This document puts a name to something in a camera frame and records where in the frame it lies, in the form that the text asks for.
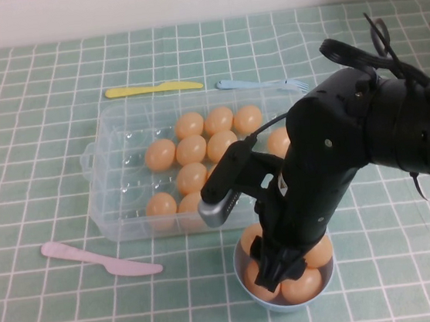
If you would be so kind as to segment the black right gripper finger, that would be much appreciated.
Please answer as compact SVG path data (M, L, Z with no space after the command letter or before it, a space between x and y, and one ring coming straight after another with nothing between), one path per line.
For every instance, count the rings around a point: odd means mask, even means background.
M298 280L307 267L304 253L298 250L284 251L280 265L282 267L280 276L282 281Z
M256 284L274 292L279 281L279 250L268 239L256 236L249 255L258 265Z

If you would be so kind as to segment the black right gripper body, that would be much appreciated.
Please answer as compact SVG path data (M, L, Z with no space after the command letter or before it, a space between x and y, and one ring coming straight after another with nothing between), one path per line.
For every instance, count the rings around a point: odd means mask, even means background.
M253 152L253 136L233 144L246 194L273 174L256 196L262 237L252 242L253 259L303 255L321 240L348 185L369 162L364 122L375 87L368 66L341 69L321 83L288 112L283 159Z

